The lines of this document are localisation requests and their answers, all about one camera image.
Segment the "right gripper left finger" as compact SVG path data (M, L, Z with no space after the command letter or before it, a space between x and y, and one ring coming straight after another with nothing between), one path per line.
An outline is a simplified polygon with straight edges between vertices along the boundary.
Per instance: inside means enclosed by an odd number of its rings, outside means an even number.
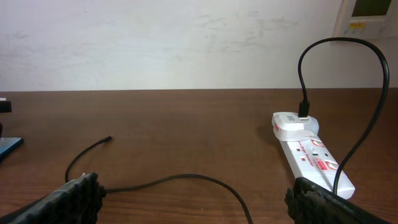
M106 191L95 173L73 179L52 193L1 217L3 224L95 224Z

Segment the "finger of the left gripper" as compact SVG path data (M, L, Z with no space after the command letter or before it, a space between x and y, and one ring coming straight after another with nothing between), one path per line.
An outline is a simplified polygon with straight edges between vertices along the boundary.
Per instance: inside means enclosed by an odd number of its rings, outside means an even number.
M12 112L12 103L6 98L0 99L0 113L11 113Z

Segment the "blue Samsung Galaxy smartphone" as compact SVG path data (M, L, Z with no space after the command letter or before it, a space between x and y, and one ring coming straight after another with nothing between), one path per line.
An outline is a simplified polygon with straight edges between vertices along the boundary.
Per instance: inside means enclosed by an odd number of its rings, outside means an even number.
M22 138L1 138L0 140L0 161L2 162L5 158L12 153L19 146L23 145L24 140Z

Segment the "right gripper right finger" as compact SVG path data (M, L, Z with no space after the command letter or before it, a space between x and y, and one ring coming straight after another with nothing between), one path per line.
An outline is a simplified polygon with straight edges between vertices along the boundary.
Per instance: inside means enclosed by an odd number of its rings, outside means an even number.
M387 224L304 177L287 190L285 203L296 224Z

